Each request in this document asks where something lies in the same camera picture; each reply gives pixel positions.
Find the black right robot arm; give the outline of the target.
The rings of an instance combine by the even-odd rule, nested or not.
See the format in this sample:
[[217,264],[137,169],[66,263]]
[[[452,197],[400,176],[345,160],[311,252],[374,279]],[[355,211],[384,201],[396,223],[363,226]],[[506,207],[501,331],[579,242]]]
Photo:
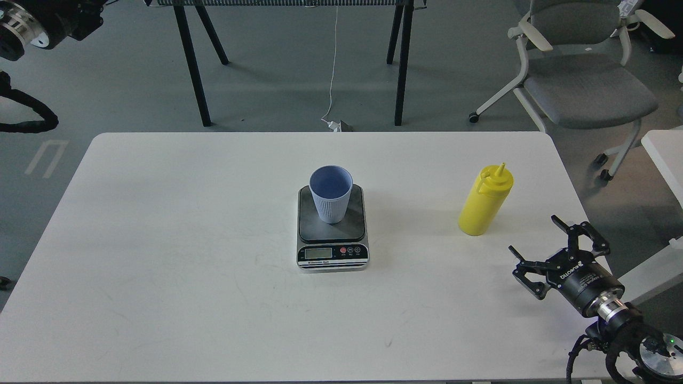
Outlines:
[[614,382],[629,381],[616,367],[625,353],[642,382],[681,383],[681,339],[648,325],[634,304],[622,301],[624,285],[596,260],[610,253],[608,241],[587,221],[569,225],[556,215],[551,219],[567,235],[565,247],[544,261],[526,260],[514,246],[509,250],[519,260],[514,278],[537,299],[555,289],[581,316],[595,318],[568,354],[566,382],[573,381],[581,350],[599,350]]

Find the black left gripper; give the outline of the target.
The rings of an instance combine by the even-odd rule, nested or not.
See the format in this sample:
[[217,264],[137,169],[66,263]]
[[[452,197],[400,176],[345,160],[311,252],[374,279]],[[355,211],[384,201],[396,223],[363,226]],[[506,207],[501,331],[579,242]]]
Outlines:
[[67,36],[82,41],[104,23],[106,1],[37,1],[32,15],[42,27],[32,45],[53,49]]

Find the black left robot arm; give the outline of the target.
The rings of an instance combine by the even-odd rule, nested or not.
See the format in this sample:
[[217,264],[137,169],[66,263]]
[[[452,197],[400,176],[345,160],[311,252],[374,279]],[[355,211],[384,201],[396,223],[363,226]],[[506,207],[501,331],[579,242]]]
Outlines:
[[[27,45],[53,49],[67,36],[82,41],[102,25],[105,6],[105,1],[2,1],[2,58],[19,60]],[[29,107],[41,117],[41,120],[2,123],[3,133],[44,133],[58,126],[58,116],[37,98],[14,89],[7,72],[2,72],[1,95]]]

